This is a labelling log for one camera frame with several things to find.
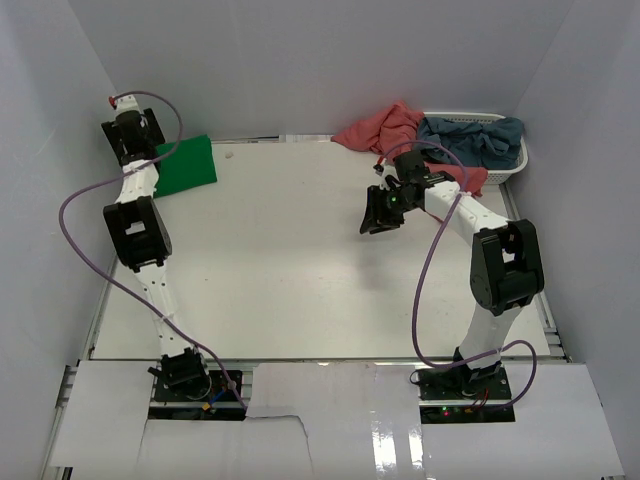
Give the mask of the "green t shirt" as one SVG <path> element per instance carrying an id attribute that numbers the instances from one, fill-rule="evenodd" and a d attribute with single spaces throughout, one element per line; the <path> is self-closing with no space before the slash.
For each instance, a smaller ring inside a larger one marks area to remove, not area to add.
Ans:
<path id="1" fill-rule="evenodd" d="M 207 135 L 184 139 L 176 152 L 156 164 L 155 198 L 217 182 L 212 142 Z"/>

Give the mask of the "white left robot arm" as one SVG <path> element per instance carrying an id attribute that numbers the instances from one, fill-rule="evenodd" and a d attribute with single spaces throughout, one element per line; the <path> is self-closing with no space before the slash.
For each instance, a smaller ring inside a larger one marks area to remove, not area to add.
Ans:
<path id="1" fill-rule="evenodd" d="M 126 177 L 115 202 L 103 209 L 108 231 L 120 263 L 134 273 L 145 300 L 159 311 L 152 319 L 162 362 L 200 360 L 198 347 L 172 329 L 186 328 L 168 281 L 171 240 L 154 202 L 159 168 L 149 163 L 164 136 L 153 111 L 142 110 L 134 96 L 115 100 L 114 110 L 115 119 L 102 128 Z"/>

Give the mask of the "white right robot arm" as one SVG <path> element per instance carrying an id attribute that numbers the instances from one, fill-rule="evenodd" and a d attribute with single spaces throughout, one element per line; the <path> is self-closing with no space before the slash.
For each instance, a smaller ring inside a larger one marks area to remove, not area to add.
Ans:
<path id="1" fill-rule="evenodd" d="M 454 352 L 451 384 L 461 397 L 484 391 L 500 365 L 517 316 L 544 288 L 535 226 L 483 206 L 448 172 L 431 171 L 416 151 L 375 166 L 379 182 L 367 189 L 363 234 L 400 228 L 405 214 L 421 210 L 440 220 L 471 249 L 469 284 L 476 306 Z"/>

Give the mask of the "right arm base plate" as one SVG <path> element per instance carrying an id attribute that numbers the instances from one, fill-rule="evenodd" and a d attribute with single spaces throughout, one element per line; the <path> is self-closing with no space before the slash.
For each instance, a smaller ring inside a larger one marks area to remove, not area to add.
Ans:
<path id="1" fill-rule="evenodd" d="M 512 406 L 500 407 L 512 398 L 506 370 L 464 386 L 454 373 L 416 369 L 409 382 L 419 390 L 422 425 L 514 423 Z"/>

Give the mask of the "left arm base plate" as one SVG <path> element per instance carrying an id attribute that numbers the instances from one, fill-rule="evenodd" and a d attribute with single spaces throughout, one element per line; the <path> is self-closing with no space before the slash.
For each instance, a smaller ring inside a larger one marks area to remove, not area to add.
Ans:
<path id="1" fill-rule="evenodd" d="M 212 369 L 195 349 L 163 355 L 148 373 L 154 377 L 148 418 L 173 421 L 243 421 L 241 370 Z"/>

